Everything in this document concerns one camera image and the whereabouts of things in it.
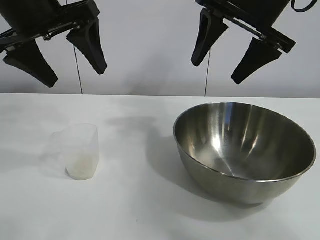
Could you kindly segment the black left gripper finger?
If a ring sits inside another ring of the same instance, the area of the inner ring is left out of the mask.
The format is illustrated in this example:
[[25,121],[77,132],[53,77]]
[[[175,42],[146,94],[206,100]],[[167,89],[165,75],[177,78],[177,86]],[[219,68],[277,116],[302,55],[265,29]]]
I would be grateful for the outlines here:
[[74,28],[66,38],[85,56],[98,75],[105,73],[107,62],[101,45],[98,18]]
[[58,81],[57,75],[45,60],[35,40],[17,43],[7,47],[5,51],[3,61],[7,65],[31,75],[48,88],[52,88]]

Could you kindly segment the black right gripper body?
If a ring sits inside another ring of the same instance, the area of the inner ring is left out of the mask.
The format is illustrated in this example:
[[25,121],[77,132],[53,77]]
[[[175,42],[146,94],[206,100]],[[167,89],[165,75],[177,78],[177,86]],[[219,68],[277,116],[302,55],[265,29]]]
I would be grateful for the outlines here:
[[288,0],[197,0],[212,12],[220,12],[229,20],[241,20],[259,33],[260,39],[289,53],[296,42],[273,28],[273,24],[289,4]]

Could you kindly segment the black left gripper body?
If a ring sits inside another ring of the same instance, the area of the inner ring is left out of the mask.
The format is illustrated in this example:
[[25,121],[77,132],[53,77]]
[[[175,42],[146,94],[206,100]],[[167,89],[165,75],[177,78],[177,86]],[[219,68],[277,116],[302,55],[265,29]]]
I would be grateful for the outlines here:
[[0,51],[38,37],[50,39],[76,27],[89,28],[99,13],[93,0],[66,5],[57,0],[2,0],[0,15],[11,29],[0,34]]

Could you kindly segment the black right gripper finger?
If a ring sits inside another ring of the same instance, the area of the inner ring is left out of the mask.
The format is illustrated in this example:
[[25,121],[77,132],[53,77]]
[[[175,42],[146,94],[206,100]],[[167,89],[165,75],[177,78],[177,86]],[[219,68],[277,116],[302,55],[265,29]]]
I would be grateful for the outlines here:
[[282,53],[277,48],[253,37],[244,57],[232,73],[231,79],[239,85],[254,72],[277,60],[281,55]]
[[201,10],[197,40],[191,56],[194,66],[198,67],[203,62],[211,47],[227,29],[223,18],[215,16],[206,8]]

